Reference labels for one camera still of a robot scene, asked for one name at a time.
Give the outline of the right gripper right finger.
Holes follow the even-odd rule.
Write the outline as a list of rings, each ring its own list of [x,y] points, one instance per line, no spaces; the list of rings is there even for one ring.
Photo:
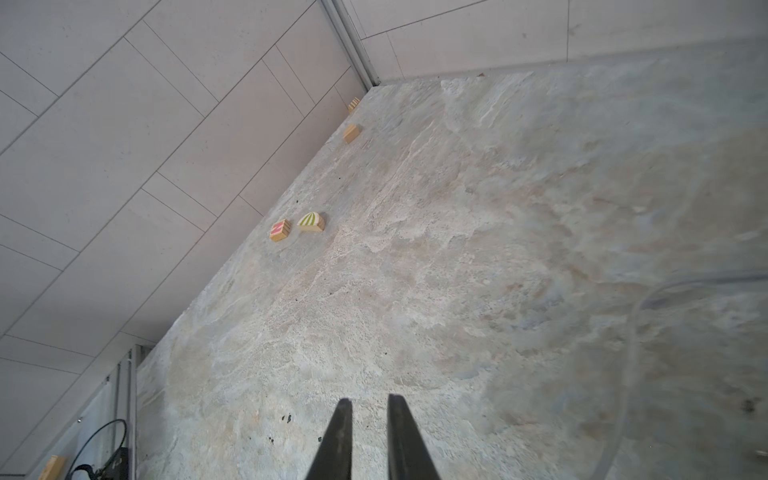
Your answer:
[[[402,395],[388,396],[387,445],[389,479],[440,480],[418,425]]]

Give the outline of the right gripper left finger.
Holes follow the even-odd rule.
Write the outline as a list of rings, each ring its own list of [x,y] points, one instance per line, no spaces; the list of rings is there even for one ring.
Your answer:
[[[352,475],[353,405],[342,398],[336,405],[306,480],[350,480]]]

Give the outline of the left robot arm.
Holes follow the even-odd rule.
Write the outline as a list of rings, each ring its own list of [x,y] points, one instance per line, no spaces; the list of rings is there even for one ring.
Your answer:
[[[77,450],[64,479],[132,479],[131,434],[123,418],[98,427]]]

